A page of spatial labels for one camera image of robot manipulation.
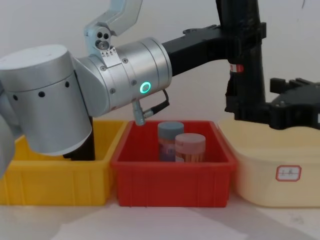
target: cable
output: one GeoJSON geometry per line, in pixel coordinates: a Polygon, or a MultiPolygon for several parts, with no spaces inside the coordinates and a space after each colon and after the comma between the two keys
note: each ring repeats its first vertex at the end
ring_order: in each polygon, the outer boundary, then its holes
{"type": "Polygon", "coordinates": [[[161,110],[165,109],[166,107],[168,107],[170,105],[169,103],[169,96],[166,90],[162,90],[164,95],[165,95],[165,101],[163,101],[162,103],[151,107],[150,110],[152,111],[153,115],[155,115],[156,113],[160,112],[161,110]]]}

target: white table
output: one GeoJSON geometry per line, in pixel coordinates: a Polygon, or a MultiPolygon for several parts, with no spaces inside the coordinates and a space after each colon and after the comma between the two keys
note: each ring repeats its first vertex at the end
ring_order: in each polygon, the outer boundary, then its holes
{"type": "Polygon", "coordinates": [[[1,206],[0,240],[320,240],[320,208],[1,206]]]}

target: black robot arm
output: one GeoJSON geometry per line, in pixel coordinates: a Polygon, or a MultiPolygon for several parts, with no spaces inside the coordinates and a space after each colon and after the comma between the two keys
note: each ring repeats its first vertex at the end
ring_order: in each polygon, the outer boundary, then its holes
{"type": "Polygon", "coordinates": [[[260,22],[258,0],[216,0],[220,25],[183,31],[184,36],[165,42],[173,76],[215,60],[228,60],[230,79],[226,112],[236,120],[263,123],[273,129],[305,126],[320,129],[320,85],[297,78],[286,83],[271,79],[271,92],[280,94],[266,102],[262,39],[266,23],[260,22]]]}

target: plastic container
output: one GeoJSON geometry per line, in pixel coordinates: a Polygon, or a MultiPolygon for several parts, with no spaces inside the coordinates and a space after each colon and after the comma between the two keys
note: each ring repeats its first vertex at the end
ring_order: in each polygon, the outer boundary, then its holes
{"type": "Polygon", "coordinates": [[[175,137],[175,161],[199,163],[205,160],[206,137],[197,133],[184,133],[175,137]]]}
{"type": "Polygon", "coordinates": [[[175,162],[175,139],[185,132],[184,124],[178,121],[164,121],[158,124],[159,159],[175,162]]]}
{"type": "Polygon", "coordinates": [[[274,130],[226,119],[219,129],[237,157],[235,188],[265,207],[320,207],[320,131],[274,130]]]}
{"type": "Polygon", "coordinates": [[[120,206],[225,207],[236,162],[213,122],[182,121],[186,133],[206,137],[205,161],[158,158],[159,121],[130,122],[112,157],[120,206]]]}
{"type": "Polygon", "coordinates": [[[32,152],[24,137],[0,180],[1,205],[99,206],[110,196],[110,159],[127,122],[93,122],[95,161],[71,161],[32,152]]]}

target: red bin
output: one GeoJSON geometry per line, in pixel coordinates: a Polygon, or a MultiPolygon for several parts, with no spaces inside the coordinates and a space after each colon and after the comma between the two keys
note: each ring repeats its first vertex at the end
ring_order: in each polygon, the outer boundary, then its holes
{"type": "Polygon", "coordinates": [[[111,160],[117,198],[126,207],[225,207],[236,159],[211,121],[180,121],[206,137],[205,162],[158,158],[158,124],[130,122],[111,160]]]}

